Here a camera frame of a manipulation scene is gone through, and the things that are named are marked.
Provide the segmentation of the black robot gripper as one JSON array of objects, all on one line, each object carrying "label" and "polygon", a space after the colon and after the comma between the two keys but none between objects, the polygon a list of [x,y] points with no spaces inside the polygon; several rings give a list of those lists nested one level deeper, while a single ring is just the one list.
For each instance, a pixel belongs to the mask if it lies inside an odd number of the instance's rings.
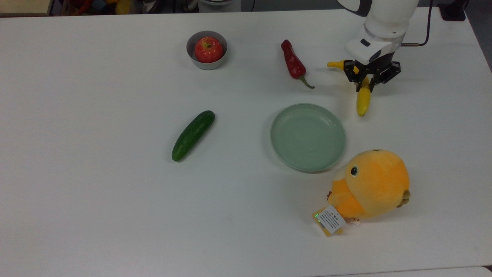
[{"label": "black robot gripper", "polygon": [[359,61],[344,60],[343,72],[350,82],[357,83],[357,92],[365,86],[367,76],[371,74],[369,90],[373,92],[376,84],[387,83],[401,73],[400,63],[392,60],[394,54],[392,52],[378,57],[367,65]]}]

